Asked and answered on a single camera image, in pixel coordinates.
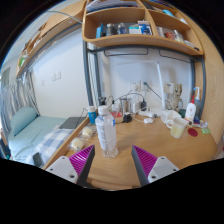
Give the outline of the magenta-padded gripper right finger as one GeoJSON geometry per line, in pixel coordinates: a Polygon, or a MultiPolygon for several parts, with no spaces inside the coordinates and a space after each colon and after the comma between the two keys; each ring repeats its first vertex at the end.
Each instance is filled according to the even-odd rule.
{"type": "Polygon", "coordinates": [[[178,168],[165,156],[156,157],[135,145],[132,146],[132,158],[141,186],[153,183],[178,171],[178,168]]]}

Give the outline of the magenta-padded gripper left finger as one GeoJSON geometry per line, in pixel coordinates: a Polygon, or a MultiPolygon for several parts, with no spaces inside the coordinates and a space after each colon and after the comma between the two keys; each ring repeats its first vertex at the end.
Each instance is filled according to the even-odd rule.
{"type": "Polygon", "coordinates": [[[91,145],[70,157],[59,157],[47,171],[81,187],[87,187],[87,178],[94,156],[95,146],[91,145]]]}

